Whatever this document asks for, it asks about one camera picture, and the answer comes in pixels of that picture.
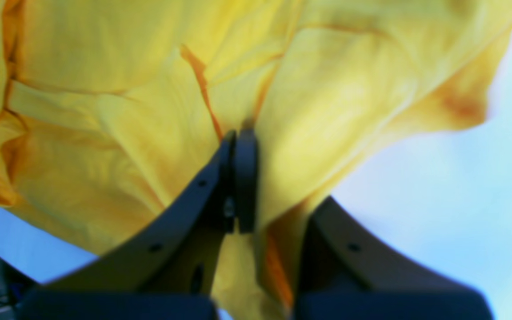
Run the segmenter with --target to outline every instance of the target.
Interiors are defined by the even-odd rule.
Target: fabric fold
[[[485,121],[511,31],[512,0],[0,0],[0,207],[103,255],[254,128],[256,232],[212,296],[286,318],[315,207],[389,144]]]

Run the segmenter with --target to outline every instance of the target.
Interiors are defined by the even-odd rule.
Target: yellow fabric
[[[484,121],[511,30],[512,0],[0,0],[0,207],[103,254],[254,127],[257,231],[213,296],[282,318],[309,213],[386,145]]]

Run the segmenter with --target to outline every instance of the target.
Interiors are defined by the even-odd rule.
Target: screw hole
[[[349,243],[347,245],[347,249],[349,249],[350,251],[353,251],[353,252],[361,251],[361,247],[359,245],[357,245],[356,243]]]
[[[193,272],[193,278],[191,279],[191,287],[189,291],[191,294],[197,294],[201,292],[201,288],[203,287],[203,274],[205,272],[205,266],[202,263],[199,263]]]
[[[161,244],[161,243],[154,243],[150,246],[151,253],[160,251],[161,249],[163,249],[163,244]]]

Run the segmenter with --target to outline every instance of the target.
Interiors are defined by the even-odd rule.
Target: black mount
[[[230,132],[211,161],[148,227],[95,263],[22,301],[23,320],[212,320],[222,239],[254,229],[256,138]],[[490,320],[475,290],[378,240],[331,197],[305,234],[296,320]]]

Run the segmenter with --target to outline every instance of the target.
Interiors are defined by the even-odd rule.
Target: yellow cloth
[[[102,254],[254,126],[257,231],[213,296],[282,318],[309,213],[380,148],[484,121],[511,30],[512,0],[0,0],[0,207]]]

